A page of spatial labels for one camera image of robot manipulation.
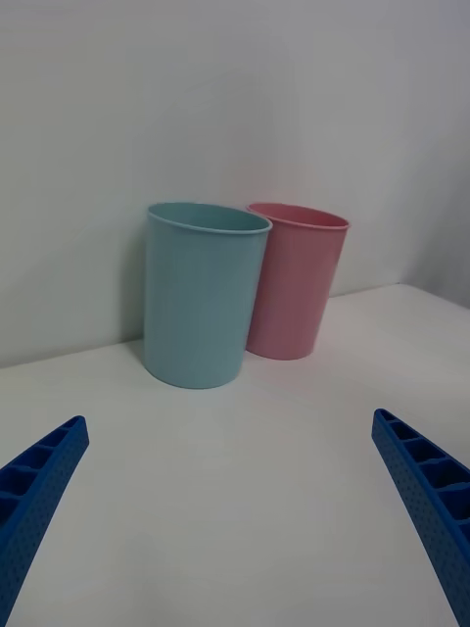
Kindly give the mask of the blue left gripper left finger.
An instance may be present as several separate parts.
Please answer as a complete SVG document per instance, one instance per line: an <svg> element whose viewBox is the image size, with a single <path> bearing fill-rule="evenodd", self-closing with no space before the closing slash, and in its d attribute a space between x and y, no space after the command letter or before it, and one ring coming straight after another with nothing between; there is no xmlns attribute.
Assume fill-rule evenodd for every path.
<svg viewBox="0 0 470 627"><path fill-rule="evenodd" d="M72 417L0 470L0 624L5 625L56 508L89 445Z"/></svg>

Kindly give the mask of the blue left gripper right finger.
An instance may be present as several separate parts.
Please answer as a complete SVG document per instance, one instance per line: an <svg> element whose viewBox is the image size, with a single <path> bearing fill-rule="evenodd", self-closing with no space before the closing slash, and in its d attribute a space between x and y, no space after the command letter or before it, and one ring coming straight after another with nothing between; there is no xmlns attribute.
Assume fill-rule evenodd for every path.
<svg viewBox="0 0 470 627"><path fill-rule="evenodd" d="M470 624L469 469L384 409L372 440L460 626Z"/></svg>

